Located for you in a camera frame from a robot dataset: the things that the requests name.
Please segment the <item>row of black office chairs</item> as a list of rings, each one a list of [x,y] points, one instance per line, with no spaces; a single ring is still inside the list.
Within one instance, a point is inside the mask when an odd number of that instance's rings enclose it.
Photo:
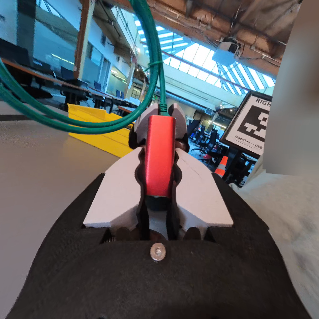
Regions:
[[[205,158],[219,149],[219,140],[225,126],[209,121],[208,125],[199,124],[189,137],[190,154],[197,158]]]

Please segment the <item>orange traffic cone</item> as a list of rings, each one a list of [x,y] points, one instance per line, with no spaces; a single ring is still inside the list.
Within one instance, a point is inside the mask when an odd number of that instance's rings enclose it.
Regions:
[[[225,174],[225,169],[227,165],[228,157],[223,156],[220,163],[218,164],[217,168],[215,169],[215,174],[217,174],[219,177],[223,177]]]

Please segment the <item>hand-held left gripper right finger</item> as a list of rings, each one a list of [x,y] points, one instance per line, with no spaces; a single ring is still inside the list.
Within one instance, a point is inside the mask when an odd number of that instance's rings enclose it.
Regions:
[[[183,150],[176,150],[181,181],[176,187],[176,203],[184,231],[197,227],[206,231],[210,226],[231,227],[233,220],[212,172],[199,160]]]

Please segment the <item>grey desk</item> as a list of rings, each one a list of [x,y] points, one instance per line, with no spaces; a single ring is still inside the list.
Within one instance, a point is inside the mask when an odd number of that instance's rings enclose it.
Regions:
[[[121,318],[107,243],[83,221],[115,163],[34,121],[1,122],[1,318]]]

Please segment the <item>white ceiling projector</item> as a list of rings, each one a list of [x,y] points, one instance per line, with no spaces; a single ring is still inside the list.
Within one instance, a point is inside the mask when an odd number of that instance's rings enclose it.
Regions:
[[[241,44],[230,38],[219,44],[214,51],[212,60],[224,66],[230,66],[235,63],[240,54]]]

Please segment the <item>black framed marker sign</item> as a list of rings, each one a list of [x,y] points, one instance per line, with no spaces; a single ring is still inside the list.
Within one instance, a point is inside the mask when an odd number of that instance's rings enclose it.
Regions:
[[[272,96],[249,90],[220,142],[259,159],[264,153],[271,103]]]

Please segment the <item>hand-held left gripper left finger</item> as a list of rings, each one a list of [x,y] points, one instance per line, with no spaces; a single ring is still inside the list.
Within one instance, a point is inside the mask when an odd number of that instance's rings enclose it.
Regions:
[[[102,182],[83,221],[93,228],[135,228],[141,186],[135,177],[140,164],[138,147],[118,159],[104,173]]]

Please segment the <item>wooden office table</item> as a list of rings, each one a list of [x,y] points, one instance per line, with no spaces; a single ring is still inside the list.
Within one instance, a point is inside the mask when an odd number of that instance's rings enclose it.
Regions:
[[[70,84],[63,80],[55,78],[53,75],[42,73],[39,70],[35,70],[27,66],[22,66],[20,64],[17,64],[13,61],[10,61],[2,57],[1,57],[1,61],[6,66],[6,68],[10,67],[11,69],[14,69],[15,71],[28,74],[29,76],[32,76],[32,78],[36,82],[40,80],[40,82],[42,83],[41,85],[42,87],[45,86],[48,88],[59,90],[60,92],[68,92],[68,93],[73,93],[76,95],[83,95],[88,98],[92,97],[92,93],[86,88],[82,88],[82,87]]]

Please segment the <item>person's pale sweater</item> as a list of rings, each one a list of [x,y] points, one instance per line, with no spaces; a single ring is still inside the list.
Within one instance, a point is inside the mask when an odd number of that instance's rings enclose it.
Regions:
[[[311,318],[318,318],[318,169],[293,173],[292,151],[266,141],[264,154],[242,188],[233,190],[267,224],[297,294]]]

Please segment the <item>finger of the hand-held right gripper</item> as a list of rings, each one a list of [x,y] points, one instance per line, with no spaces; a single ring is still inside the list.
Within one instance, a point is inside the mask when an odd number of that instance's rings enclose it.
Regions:
[[[137,144],[141,145],[143,141],[146,141],[148,132],[148,121],[152,115],[159,115],[159,104],[151,104],[136,120],[135,122],[135,134],[137,138]]]
[[[184,111],[178,103],[173,103],[169,107],[168,113],[175,119],[175,139],[188,142],[187,124]]]

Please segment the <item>red ethernet splitter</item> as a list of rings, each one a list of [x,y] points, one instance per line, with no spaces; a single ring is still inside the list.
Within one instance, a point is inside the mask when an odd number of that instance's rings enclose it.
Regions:
[[[168,113],[148,118],[145,146],[145,202],[155,212],[168,210],[172,198],[176,119]]]

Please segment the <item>wooden post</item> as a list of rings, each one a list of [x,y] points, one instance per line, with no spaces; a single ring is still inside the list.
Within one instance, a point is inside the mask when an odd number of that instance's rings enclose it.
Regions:
[[[81,19],[74,62],[74,77],[76,79],[82,79],[83,76],[88,36],[90,32],[91,21],[93,18],[94,7],[95,1],[82,1]]]

